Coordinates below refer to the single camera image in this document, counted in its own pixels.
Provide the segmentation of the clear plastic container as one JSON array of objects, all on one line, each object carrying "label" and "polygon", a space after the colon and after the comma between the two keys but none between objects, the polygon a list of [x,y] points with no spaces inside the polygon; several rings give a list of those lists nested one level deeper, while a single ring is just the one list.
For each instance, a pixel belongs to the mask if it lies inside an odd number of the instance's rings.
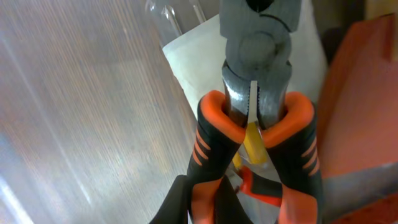
[{"label": "clear plastic container", "polygon": [[1,2],[2,223],[146,223],[193,129],[142,1]]}]

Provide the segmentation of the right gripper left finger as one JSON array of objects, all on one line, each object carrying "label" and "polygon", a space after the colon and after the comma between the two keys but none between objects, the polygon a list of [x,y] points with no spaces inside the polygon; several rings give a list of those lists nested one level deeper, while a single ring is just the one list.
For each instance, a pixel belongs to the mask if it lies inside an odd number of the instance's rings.
[{"label": "right gripper left finger", "polygon": [[187,224],[187,177],[178,175],[150,224]]}]

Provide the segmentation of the orange scraper wooden handle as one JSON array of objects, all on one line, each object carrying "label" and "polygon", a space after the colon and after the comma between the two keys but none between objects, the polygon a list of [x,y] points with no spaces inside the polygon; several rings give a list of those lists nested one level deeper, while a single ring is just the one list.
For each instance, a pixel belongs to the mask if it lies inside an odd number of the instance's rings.
[{"label": "orange scraper wooden handle", "polygon": [[347,31],[318,102],[324,178],[397,162],[397,1],[366,1]]}]

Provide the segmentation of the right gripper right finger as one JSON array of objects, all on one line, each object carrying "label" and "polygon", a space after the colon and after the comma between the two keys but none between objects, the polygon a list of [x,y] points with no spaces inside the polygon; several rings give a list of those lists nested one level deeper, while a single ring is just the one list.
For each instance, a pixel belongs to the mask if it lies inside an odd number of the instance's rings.
[{"label": "right gripper right finger", "polygon": [[227,176],[223,177],[215,195],[216,224],[252,224]]}]

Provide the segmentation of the orange black long-nose pliers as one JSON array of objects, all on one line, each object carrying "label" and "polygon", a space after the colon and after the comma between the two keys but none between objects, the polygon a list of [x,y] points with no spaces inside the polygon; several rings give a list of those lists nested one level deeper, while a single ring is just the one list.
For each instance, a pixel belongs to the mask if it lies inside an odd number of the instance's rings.
[{"label": "orange black long-nose pliers", "polygon": [[226,171],[245,137],[251,82],[257,82],[262,141],[279,181],[247,169],[243,190],[280,208],[278,223],[321,223],[323,187],[317,155],[316,113],[303,94],[288,92],[291,33],[299,26],[299,0],[222,1],[226,39],[224,91],[198,103],[195,145],[187,170],[188,211],[194,223],[249,223]]}]

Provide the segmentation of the red handled cutting pliers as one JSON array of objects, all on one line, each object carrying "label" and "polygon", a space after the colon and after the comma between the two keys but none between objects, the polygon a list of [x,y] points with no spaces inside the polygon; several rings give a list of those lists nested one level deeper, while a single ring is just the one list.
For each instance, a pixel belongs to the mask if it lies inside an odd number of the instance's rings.
[{"label": "red handled cutting pliers", "polygon": [[280,182],[261,177],[246,166],[238,170],[238,175],[243,180],[239,186],[242,193],[275,207],[281,206],[282,184]]}]

